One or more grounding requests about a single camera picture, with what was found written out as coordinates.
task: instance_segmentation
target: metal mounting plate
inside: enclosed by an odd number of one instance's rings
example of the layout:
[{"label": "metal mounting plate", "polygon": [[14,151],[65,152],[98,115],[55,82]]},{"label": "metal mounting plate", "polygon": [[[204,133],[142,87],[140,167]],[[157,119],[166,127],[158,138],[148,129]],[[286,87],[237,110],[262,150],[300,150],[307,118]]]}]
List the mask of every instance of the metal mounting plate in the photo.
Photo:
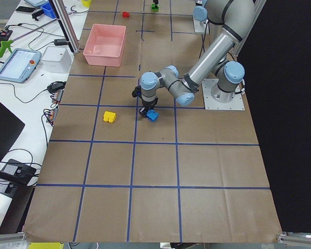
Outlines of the metal mounting plate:
[{"label": "metal mounting plate", "polygon": [[245,110],[241,94],[236,94],[229,103],[220,103],[211,96],[212,87],[218,82],[218,79],[204,79],[202,81],[205,110]]},{"label": "metal mounting plate", "polygon": [[193,28],[194,28],[195,34],[204,34],[206,24],[194,18],[192,18],[192,20],[193,20]]}]

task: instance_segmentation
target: yellow object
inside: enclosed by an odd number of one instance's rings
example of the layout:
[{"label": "yellow object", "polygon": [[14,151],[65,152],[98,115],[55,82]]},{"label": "yellow object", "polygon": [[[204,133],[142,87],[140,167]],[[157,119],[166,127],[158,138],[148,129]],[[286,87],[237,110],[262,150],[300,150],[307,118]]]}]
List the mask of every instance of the yellow object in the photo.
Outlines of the yellow object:
[{"label": "yellow object", "polygon": [[105,111],[104,119],[103,119],[104,122],[113,123],[115,119],[116,119],[116,113]]},{"label": "yellow object", "polygon": [[30,243],[29,249],[62,249],[63,243]]},{"label": "yellow object", "polygon": [[89,8],[91,4],[91,0],[81,0],[84,7]]}]

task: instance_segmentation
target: blue bin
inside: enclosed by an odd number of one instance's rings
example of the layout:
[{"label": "blue bin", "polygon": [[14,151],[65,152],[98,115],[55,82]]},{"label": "blue bin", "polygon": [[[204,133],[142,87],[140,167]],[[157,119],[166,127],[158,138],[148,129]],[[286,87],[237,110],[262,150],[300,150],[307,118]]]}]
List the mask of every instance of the blue bin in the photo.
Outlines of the blue bin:
[{"label": "blue bin", "polygon": [[50,18],[56,18],[54,11],[52,9],[52,6],[50,3],[46,3],[44,5],[41,5],[42,10],[44,11],[44,14],[47,15]]}]

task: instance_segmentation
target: black curtain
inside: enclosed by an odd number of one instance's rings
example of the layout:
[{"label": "black curtain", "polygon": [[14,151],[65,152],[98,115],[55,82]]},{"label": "black curtain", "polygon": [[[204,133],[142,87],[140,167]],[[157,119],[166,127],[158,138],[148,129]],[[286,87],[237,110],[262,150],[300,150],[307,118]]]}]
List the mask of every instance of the black curtain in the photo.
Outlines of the black curtain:
[{"label": "black curtain", "polygon": [[238,61],[282,230],[311,232],[311,0],[268,0]]}]

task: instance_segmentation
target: white box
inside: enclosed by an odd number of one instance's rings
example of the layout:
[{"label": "white box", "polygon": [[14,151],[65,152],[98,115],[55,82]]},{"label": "white box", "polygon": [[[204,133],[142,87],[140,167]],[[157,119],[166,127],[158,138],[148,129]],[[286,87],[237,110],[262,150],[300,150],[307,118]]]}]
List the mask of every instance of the white box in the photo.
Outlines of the white box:
[{"label": "white box", "polygon": [[68,50],[59,47],[47,47],[41,61],[52,73],[67,73],[72,63]]}]

